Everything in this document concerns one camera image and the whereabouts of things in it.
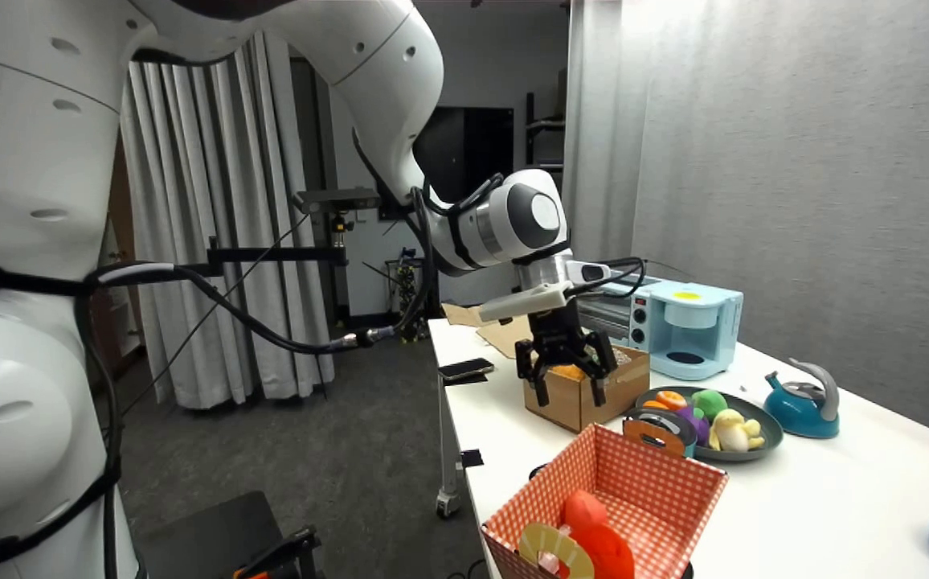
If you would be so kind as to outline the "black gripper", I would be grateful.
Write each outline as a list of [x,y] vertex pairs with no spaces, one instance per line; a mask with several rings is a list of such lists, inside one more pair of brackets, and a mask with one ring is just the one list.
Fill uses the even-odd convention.
[[606,404],[609,377],[617,371],[613,348],[603,332],[583,332],[577,309],[533,313],[530,341],[515,346],[515,371],[533,386],[537,406],[550,404],[544,371],[577,363],[592,380],[592,404]]

